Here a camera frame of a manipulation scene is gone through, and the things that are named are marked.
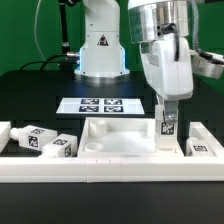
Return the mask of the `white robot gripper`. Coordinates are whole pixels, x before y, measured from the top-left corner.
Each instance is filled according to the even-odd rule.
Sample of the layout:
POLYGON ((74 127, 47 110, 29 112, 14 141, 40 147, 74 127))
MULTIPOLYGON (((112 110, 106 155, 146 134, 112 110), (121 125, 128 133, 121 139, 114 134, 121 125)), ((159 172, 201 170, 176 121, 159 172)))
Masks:
POLYGON ((175 61, 175 40, 168 38, 147 43, 140 55, 147 83, 156 91, 157 102, 163 106, 165 122, 178 121, 178 104, 193 94, 193 76, 189 44, 179 39, 179 60, 175 61))

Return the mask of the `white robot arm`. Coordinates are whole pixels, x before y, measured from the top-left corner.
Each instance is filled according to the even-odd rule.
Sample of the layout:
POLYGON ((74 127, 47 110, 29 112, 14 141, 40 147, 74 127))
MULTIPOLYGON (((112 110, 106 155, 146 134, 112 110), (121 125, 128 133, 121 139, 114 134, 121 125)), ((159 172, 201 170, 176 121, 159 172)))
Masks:
MULTIPOLYGON (((75 73, 92 81, 129 73, 119 42, 115 0, 83 0, 85 43, 75 73)), ((129 0, 131 41, 139 45, 147 83, 156 91, 167 123, 178 120, 178 102, 193 94, 194 72, 218 77, 224 56, 199 47, 196 0, 129 0)))

